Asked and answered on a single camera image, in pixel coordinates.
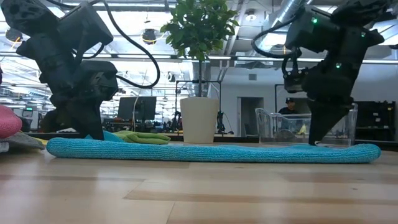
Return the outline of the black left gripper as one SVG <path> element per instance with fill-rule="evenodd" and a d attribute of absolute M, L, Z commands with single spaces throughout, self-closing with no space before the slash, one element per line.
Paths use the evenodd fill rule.
<path fill-rule="evenodd" d="M 58 32 L 32 34 L 17 49 L 17 53 L 36 62 L 41 71 L 40 82 L 52 92 L 50 101 L 55 107 L 65 107 L 67 123 L 80 134 L 103 140 L 100 117 L 102 101 L 93 100 L 90 78 L 91 62 L 83 61 L 83 48 L 89 41 L 87 32 L 78 40 L 78 55 L 66 44 Z"/>

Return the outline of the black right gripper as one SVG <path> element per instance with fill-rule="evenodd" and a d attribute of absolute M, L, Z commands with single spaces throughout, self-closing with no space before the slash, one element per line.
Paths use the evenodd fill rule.
<path fill-rule="evenodd" d="M 367 49 L 362 40 L 344 41 L 304 78 L 311 112 L 309 145 L 320 142 L 353 108 L 351 92 Z"/>

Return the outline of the green microfiber towel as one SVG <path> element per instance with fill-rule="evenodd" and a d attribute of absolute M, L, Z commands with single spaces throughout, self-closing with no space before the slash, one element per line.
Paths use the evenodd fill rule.
<path fill-rule="evenodd" d="M 163 134 L 158 133 L 140 133 L 134 131 L 118 131 L 115 132 L 118 138 L 129 143 L 139 143 L 139 144 L 156 144 L 163 145 L 170 142 L 170 138 Z"/>

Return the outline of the turquoise microfiber towel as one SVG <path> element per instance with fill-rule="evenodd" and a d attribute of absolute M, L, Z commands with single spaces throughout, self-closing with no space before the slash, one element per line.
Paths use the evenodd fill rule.
<path fill-rule="evenodd" d="M 284 147 L 247 147 L 234 144 L 218 146 L 129 143 L 105 131 L 105 140 L 52 138 L 47 151 L 59 158 L 119 159 L 143 161 L 365 164 L 381 156 L 374 144 L 357 144 L 346 148 L 311 145 Z"/>

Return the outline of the grey microfiber towel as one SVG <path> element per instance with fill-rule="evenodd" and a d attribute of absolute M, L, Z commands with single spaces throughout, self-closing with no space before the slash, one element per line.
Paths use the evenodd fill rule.
<path fill-rule="evenodd" d="M 16 133 L 8 138 L 0 139 L 0 153 L 8 152 L 10 149 L 39 149 L 45 147 L 38 146 L 31 136 L 24 133 Z"/>

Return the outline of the pink microfiber towel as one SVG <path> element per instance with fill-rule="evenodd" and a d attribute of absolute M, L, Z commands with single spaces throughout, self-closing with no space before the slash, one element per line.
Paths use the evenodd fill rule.
<path fill-rule="evenodd" d="M 10 108 L 0 105 L 0 139 L 8 138 L 21 130 L 22 121 Z"/>

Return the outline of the person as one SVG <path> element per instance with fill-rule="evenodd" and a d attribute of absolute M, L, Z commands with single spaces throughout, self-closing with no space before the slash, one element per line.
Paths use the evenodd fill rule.
<path fill-rule="evenodd" d="M 286 98 L 286 107 L 281 108 L 278 113 L 280 114 L 299 114 L 295 109 L 295 101 L 293 98 Z"/>

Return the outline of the clear plastic bin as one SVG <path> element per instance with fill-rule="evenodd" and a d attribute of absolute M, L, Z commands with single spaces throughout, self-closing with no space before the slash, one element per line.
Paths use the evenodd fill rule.
<path fill-rule="evenodd" d="M 271 113 L 263 108 L 255 109 L 257 131 L 261 144 L 296 145 L 307 144 L 310 137 L 311 114 Z M 350 147 L 354 144 L 357 104 L 353 104 L 348 115 L 332 127 L 318 142 L 326 147 Z"/>

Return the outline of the dark office monitor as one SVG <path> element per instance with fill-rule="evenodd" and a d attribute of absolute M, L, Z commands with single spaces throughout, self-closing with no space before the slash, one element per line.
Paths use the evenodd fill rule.
<path fill-rule="evenodd" d="M 155 120 L 156 97 L 122 97 L 119 101 L 118 118 Z"/>

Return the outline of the black storage shelf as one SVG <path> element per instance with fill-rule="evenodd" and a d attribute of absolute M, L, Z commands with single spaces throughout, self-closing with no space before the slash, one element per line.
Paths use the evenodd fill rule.
<path fill-rule="evenodd" d="M 395 141 L 395 101 L 356 101 L 356 139 Z"/>

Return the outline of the black ceiling dome lamp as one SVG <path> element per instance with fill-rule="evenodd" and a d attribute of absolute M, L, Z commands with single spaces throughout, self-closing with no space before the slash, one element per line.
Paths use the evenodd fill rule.
<path fill-rule="evenodd" d="M 154 29 L 145 29 L 141 35 L 143 43 L 147 45 L 154 45 L 156 43 L 156 34 Z"/>

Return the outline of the white plant pot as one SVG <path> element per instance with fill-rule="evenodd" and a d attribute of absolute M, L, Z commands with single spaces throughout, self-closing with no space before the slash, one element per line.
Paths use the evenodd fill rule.
<path fill-rule="evenodd" d="M 211 144 L 216 133 L 219 100 L 189 97 L 180 100 L 183 140 L 189 144 Z"/>

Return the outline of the green leafy plant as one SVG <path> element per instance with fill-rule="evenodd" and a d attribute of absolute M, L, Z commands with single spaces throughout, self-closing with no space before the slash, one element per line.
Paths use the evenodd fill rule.
<path fill-rule="evenodd" d="M 198 60 L 198 96 L 203 96 L 202 64 L 208 54 L 221 50 L 228 36 L 235 35 L 238 12 L 227 0 L 177 0 L 170 10 L 171 20 L 160 31 L 168 33 L 165 42 L 179 57 Z"/>

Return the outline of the black aluminium table frame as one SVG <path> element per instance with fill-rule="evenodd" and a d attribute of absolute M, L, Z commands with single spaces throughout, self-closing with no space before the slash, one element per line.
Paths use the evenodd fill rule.
<path fill-rule="evenodd" d="M 85 138 L 85 135 L 80 133 L 26 133 L 33 138 L 39 138 L 43 140 L 50 140 L 52 138 Z M 171 141 L 182 142 L 182 135 L 169 134 Z M 258 144 L 259 138 L 255 137 L 234 137 L 231 135 L 219 135 L 214 136 L 214 142 L 217 143 L 239 143 L 239 144 Z M 383 151 L 398 152 L 398 142 L 393 141 L 373 141 L 373 140 L 355 140 L 355 144 L 374 144 L 379 146 Z"/>

